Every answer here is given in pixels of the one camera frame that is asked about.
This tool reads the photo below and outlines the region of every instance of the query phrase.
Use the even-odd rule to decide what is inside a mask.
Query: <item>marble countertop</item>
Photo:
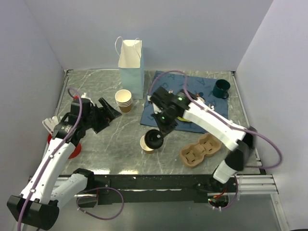
[[[247,126],[244,111],[234,84],[231,72],[185,71],[189,76],[225,79],[230,82],[228,106],[229,119]],[[155,71],[145,71],[144,92],[147,93]],[[122,89],[118,70],[82,70],[69,71],[67,74],[68,86],[78,89],[79,93],[88,92],[94,103],[103,97],[119,111],[114,95]],[[65,91],[60,99],[58,115],[63,116],[70,110],[71,98]],[[226,147],[222,148],[213,157],[205,158],[196,168],[186,167],[179,157],[179,151],[189,143],[196,142],[200,133],[173,131],[164,141],[163,146],[153,154],[142,152],[140,138],[151,127],[140,125],[143,112],[143,100],[133,100],[131,112],[111,122],[110,126],[98,134],[88,130],[81,140],[82,151],[74,159],[65,164],[62,175],[70,175],[77,168],[85,168],[95,174],[212,174],[219,163],[228,154]],[[248,165],[257,165],[256,156],[252,155]],[[243,174],[259,174],[254,168],[246,168]]]

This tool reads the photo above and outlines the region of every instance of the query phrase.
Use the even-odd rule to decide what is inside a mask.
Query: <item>dark green mug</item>
[[[227,99],[229,97],[229,89],[230,83],[224,79],[219,79],[216,81],[213,88],[213,95],[220,99]]]

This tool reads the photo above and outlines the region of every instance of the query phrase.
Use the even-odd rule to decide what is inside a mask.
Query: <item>gift bag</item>
[[[122,39],[121,53],[116,48],[119,38]],[[123,89],[129,90],[133,99],[143,99],[142,41],[139,38],[123,40],[122,37],[118,37],[115,41],[115,51],[120,56],[118,65]]]

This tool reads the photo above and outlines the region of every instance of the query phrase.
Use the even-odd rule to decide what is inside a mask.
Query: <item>stack of paper cups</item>
[[[121,112],[128,113],[131,111],[132,108],[132,97],[129,90],[119,90],[115,94],[115,101],[119,106]]]

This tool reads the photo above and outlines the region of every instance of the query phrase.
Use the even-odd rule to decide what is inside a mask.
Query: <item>white rope handle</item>
[[[116,43],[117,43],[117,41],[118,41],[119,38],[121,38],[121,39],[122,39],[122,42],[123,42],[122,36],[117,37],[117,39],[116,39],[116,41],[115,41],[115,51],[116,51],[116,53],[120,56],[120,53],[117,51],[117,48],[116,48]]]
[[[138,53],[138,51],[137,51],[137,49],[136,49],[136,47],[135,47],[135,44],[136,44],[136,40],[137,40],[137,39],[140,41],[140,54]],[[139,58],[141,59],[141,40],[140,40],[140,38],[136,38],[136,39],[135,39],[135,41],[134,41],[134,48],[135,48],[135,51],[137,52]]]

